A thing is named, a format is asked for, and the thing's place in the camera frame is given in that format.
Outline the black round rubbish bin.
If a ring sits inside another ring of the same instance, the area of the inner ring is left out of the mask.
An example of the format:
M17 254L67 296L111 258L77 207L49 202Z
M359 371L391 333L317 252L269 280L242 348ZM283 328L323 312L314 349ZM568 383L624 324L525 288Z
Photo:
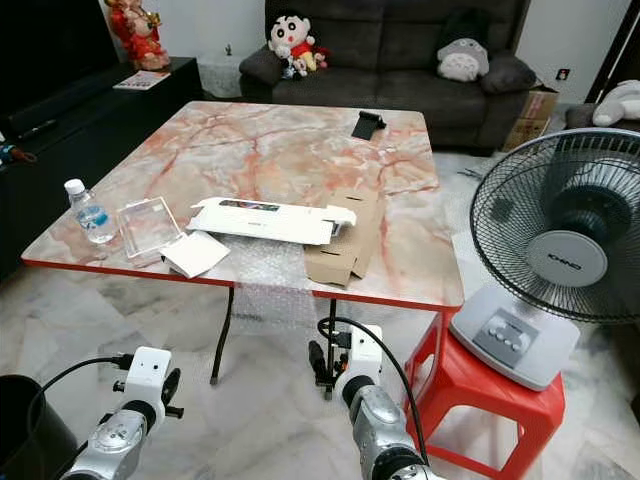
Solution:
M28 376L0 376L0 480L58 480L77 456L76 434Z

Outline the long white flat box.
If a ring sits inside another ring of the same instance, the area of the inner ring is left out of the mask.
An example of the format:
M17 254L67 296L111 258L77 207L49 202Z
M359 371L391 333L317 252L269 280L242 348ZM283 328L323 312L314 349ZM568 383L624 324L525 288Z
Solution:
M329 244L358 221L355 211L337 205L306 207L210 197L193 207L197 212L189 219L188 230L296 244Z

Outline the clear plastic tray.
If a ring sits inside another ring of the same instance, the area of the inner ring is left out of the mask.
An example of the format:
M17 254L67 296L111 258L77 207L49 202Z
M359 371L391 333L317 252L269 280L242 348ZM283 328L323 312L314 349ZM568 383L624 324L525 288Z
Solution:
M164 248L186 236L164 198L143 198L116 212L125 238L125 256L133 268L159 262Z

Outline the marble pattern folding table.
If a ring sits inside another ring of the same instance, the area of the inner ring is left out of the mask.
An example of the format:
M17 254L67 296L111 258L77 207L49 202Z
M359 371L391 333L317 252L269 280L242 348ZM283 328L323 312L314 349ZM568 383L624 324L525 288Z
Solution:
M364 141L351 136L357 116L348 108L191 102L93 192L111 206L164 198L179 224L207 197L316 205L335 188L383 193L379 250L364 278L308 288L317 316L334 300L340 314L383 326L388 346L406 358L436 314L460 311L465 284L424 118L385 111L387 128ZM311 390L306 348L315 328L229 334L218 384L210 383L236 298L227 259L193 279L161 264L138 270L122 242L93 246L72 220L56 220L1 294L1 369L44 380L97 348L142 342L172 349L183 396Z

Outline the grey black electric fan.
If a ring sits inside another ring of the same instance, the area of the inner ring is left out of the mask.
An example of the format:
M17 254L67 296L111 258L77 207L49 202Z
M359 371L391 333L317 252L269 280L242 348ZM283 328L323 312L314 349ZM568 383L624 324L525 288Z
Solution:
M640 133L589 127L522 143L480 180L468 224L492 282L449 330L521 387L550 387L581 324L640 323Z

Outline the dark grey fabric sofa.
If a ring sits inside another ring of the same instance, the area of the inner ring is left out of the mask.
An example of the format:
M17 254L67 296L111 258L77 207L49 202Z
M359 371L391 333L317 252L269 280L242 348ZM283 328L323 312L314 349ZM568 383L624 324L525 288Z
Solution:
M488 95L475 82L436 73L436 50L451 14L476 9L490 24L479 40L492 56L515 54L531 0L262 0L269 20L283 10L310 18L329 68L282 79L282 60L259 47L239 64L243 99L268 104L416 111L431 146L468 152L503 145L529 91Z

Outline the white lace basket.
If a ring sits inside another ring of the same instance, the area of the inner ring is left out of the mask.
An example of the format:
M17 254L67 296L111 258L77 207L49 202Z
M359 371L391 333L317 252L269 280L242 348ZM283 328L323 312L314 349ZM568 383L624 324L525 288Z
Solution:
M242 58L225 54L202 55L197 58L198 76L206 93L215 99L239 99L241 90Z

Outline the brown carton with red print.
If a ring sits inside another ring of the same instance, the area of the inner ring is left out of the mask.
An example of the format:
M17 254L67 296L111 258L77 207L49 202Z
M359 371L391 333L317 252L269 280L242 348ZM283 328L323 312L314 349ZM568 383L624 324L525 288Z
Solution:
M499 147L502 152L508 152L524 145L525 142L543 136L552 118L559 92L556 88L539 84L527 92L524 109L517 116L506 141Z

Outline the red white booklet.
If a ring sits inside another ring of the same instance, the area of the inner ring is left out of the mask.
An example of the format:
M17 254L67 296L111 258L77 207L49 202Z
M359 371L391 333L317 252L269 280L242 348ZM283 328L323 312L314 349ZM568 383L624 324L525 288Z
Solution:
M146 91L164 82L170 76L166 70L137 70L132 76L114 84L114 90Z

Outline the long black soundbar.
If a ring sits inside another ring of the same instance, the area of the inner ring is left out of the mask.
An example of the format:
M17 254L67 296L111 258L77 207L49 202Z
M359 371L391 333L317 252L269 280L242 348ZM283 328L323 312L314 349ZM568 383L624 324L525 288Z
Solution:
M113 68L108 68L88 74L70 82L68 86L55 90L45 99L33 102L27 108L5 115L0 123L0 131L5 136L18 138L18 140L32 136L35 132L44 131L58 122L61 114L76 108L102 91L109 90L113 72Z

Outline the cartoon boy plush doll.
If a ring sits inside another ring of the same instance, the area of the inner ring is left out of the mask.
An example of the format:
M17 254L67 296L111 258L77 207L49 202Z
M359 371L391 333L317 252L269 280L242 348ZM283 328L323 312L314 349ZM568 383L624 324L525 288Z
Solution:
M283 10L269 20L268 49L282 60L283 81L296 81L308 73L329 68L330 50L316 45L310 18Z

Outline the grey white round plush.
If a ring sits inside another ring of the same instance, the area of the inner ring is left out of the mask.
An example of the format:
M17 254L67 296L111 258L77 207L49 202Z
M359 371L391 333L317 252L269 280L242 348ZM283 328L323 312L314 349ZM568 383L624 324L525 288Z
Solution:
M475 82L490 70L488 50L475 38L457 38L436 50L439 77L457 82Z

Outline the dark grey cushion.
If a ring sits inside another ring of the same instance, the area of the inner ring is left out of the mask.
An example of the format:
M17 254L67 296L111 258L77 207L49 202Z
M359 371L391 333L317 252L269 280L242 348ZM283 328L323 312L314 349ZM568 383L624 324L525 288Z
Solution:
M538 86L534 69L517 58L512 51L495 51L490 56L489 70L479 81L488 95L529 91Z

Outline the black flat television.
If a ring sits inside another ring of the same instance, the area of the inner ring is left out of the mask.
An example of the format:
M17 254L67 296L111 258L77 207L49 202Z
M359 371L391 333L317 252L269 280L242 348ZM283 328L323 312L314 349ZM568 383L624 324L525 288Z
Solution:
M102 0L0 0L1 113L119 63Z

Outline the white plush toy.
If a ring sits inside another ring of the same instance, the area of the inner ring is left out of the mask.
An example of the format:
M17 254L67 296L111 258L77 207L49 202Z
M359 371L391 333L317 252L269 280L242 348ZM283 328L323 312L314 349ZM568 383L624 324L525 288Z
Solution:
M623 79L591 115L591 123L596 127L611 127L622 120L640 120L640 79Z

